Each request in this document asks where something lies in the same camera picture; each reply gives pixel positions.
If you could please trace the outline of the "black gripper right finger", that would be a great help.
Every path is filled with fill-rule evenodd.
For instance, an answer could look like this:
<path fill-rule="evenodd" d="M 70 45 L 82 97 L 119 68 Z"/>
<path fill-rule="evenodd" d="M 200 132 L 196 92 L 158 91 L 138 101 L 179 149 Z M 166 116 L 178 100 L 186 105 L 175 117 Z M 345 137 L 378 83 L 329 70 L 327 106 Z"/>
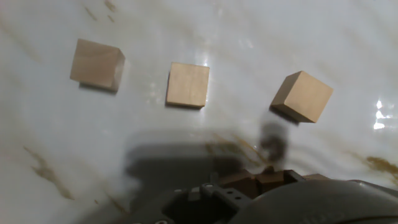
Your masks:
<path fill-rule="evenodd" d="M 296 173 L 294 170 L 283 171 L 284 184 L 293 184 L 296 182 L 305 182 L 306 179 Z"/>

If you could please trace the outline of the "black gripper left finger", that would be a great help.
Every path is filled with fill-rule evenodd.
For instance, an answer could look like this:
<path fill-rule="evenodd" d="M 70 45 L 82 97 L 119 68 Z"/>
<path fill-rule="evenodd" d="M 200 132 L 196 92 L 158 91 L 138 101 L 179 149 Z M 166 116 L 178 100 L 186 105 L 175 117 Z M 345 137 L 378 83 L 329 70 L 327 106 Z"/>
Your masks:
<path fill-rule="evenodd" d="M 235 189 L 207 183 L 168 190 L 132 212 L 122 224 L 228 223 L 252 199 Z"/>

